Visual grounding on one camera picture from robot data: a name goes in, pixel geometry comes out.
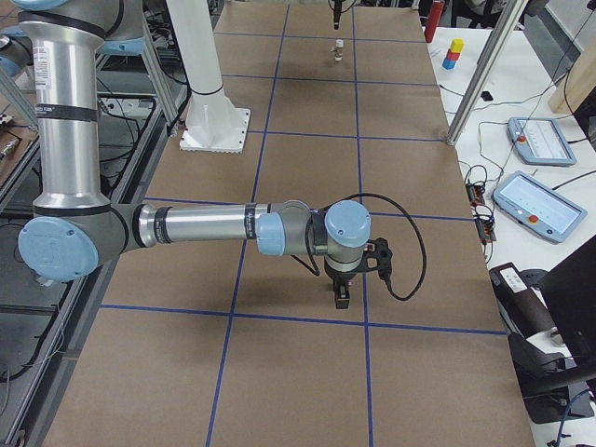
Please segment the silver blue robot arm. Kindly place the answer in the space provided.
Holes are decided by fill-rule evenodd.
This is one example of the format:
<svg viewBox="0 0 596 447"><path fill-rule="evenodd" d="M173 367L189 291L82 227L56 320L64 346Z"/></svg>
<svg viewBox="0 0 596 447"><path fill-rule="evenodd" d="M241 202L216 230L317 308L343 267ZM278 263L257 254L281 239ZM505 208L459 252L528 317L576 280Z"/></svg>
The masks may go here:
<svg viewBox="0 0 596 447"><path fill-rule="evenodd" d="M367 270L371 217L344 199L322 210L280 204L154 208L119 205L102 193L96 55L117 45L147 49L139 1L21 1L32 43L43 189L20 231L25 263L68 282L120 254L182 241L248 239L264 255L322 256L335 305L348 305L352 277Z"/></svg>

